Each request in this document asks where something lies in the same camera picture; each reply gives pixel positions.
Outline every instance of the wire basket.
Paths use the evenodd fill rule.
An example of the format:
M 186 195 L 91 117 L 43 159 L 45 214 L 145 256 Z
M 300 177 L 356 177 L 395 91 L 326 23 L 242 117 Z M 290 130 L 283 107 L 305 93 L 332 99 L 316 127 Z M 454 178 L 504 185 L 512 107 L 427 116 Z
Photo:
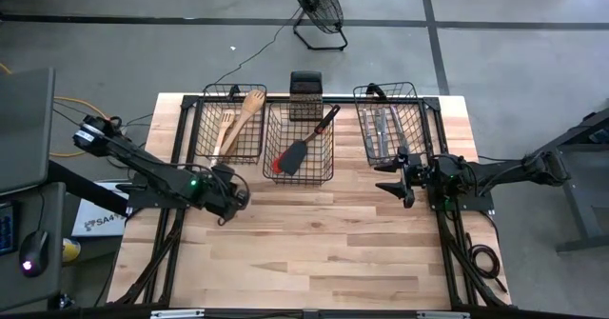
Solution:
M 410 82 L 370 84 L 353 90 L 370 166 L 393 160 L 398 147 L 425 153 L 421 108 Z
M 319 186 L 334 176 L 334 121 L 306 145 L 306 156 L 294 175 L 273 171 L 273 162 L 296 140 L 304 140 L 319 124 L 319 121 L 290 121 L 293 106 L 273 103 L 268 108 L 263 175 L 277 184 Z M 319 107 L 324 115 L 331 110 L 331 106 L 319 102 L 307 106 Z
M 213 154 L 219 139 L 222 114 L 227 110 L 234 110 L 236 114 L 233 124 L 226 131 L 228 137 L 239 119 L 244 99 L 252 90 L 261 90 L 266 95 L 266 86 L 257 84 L 213 84 L 205 87 L 203 90 L 205 101 L 195 150 L 197 156 L 217 158 L 227 164 L 258 163 L 263 149 L 266 102 L 262 109 L 243 126 L 233 145 L 234 148 L 227 155 Z

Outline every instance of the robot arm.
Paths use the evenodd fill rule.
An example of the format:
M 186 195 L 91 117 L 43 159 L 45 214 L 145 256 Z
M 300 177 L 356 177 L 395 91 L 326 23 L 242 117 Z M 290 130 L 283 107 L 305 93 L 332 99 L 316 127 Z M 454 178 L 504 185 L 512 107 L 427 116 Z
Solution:
M 393 162 L 377 166 L 375 170 L 401 171 L 400 182 L 376 186 L 403 199 L 405 208 L 414 204 L 412 186 L 433 188 L 436 199 L 457 200 L 462 196 L 471 200 L 484 197 L 500 184 L 531 181 L 556 187 L 569 179 L 560 158 L 551 151 L 486 165 L 466 162 L 462 156 L 441 154 L 433 156 L 429 166 L 424 167 L 420 155 L 408 154 L 407 148 L 400 147 Z
M 76 147 L 88 153 L 115 157 L 137 171 L 134 186 L 129 187 L 129 199 L 139 197 L 143 200 L 140 203 L 146 203 L 141 207 L 205 208 L 225 223 L 249 201 L 249 190 L 238 189 L 230 182 L 235 172 L 228 166 L 220 164 L 208 169 L 165 163 L 133 144 L 107 119 L 88 115 L 73 140 Z M 198 167 L 200 171 L 177 169 L 178 166 Z

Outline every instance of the concrete floor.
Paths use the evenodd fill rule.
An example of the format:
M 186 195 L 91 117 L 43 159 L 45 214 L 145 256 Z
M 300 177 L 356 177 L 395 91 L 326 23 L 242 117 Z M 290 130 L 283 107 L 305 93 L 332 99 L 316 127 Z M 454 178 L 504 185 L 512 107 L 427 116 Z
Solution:
M 341 0 L 347 19 L 424 20 L 422 0 Z M 432 0 L 437 20 L 607 22 L 608 0 Z M 295 0 L 5 0 L 0 10 L 49 14 L 289 17 Z M 197 91 L 258 50 L 276 26 L 135 26 L 4 23 L 0 62 L 13 70 L 53 66 L 58 95 L 87 99 L 106 113 L 152 112 L 161 91 Z M 314 28 L 319 41 L 335 37 Z M 306 50 L 283 31 L 264 54 L 227 82 L 286 91 L 292 70 L 320 70 L 326 91 L 349 93 L 369 82 L 408 80 L 438 94 L 425 28 L 347 27 L 345 52 Z M 606 30 L 439 30 L 450 93 L 464 95 L 480 154 L 515 158 L 605 105 L 609 92 Z M 73 151 L 74 127 L 53 125 L 52 148 Z M 147 128 L 133 128 L 137 142 Z M 123 177 L 105 160 L 61 160 L 91 179 Z M 501 252 L 514 304 L 523 309 L 606 316 L 609 249 L 556 255 L 577 238 L 561 189 L 510 185 L 493 190 Z M 67 276 L 67 290 L 90 306 L 111 258 Z

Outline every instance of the wooden utensil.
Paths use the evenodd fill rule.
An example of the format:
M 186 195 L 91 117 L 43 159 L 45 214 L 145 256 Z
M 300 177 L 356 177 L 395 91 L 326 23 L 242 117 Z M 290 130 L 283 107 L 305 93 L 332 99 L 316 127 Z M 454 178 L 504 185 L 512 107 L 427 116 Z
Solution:
M 211 165 L 214 166 L 218 162 L 218 155 L 220 154 L 220 147 L 222 142 L 225 140 L 226 131 L 230 128 L 230 125 L 235 121 L 235 111 L 227 110 L 220 116 L 220 127 L 218 129 L 218 140 L 216 141 L 216 147 L 213 150 L 213 156 L 211 158 Z
M 257 111 L 259 111 L 263 105 L 265 104 L 266 94 L 261 90 L 253 90 L 244 99 L 244 104 L 241 107 L 241 114 L 239 115 L 239 120 L 235 123 L 230 135 L 222 144 L 222 148 L 220 149 L 221 155 L 226 155 L 228 152 L 230 145 L 235 141 L 239 132 L 246 124 L 247 120 L 249 120 Z

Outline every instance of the black spatula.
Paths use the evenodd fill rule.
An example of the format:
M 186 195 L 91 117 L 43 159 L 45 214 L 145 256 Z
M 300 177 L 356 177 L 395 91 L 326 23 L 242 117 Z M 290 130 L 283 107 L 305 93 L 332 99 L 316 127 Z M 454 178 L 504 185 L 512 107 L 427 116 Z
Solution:
M 332 110 L 330 110 L 330 113 L 322 119 L 317 127 L 315 127 L 311 134 L 304 140 L 298 140 L 292 143 L 292 145 L 273 162 L 273 171 L 275 171 L 275 173 L 285 172 L 286 174 L 293 176 L 301 167 L 301 164 L 305 159 L 306 144 L 315 139 L 318 134 L 324 132 L 324 129 L 332 122 L 332 119 L 334 119 L 334 116 L 340 109 L 340 106 L 335 105 Z

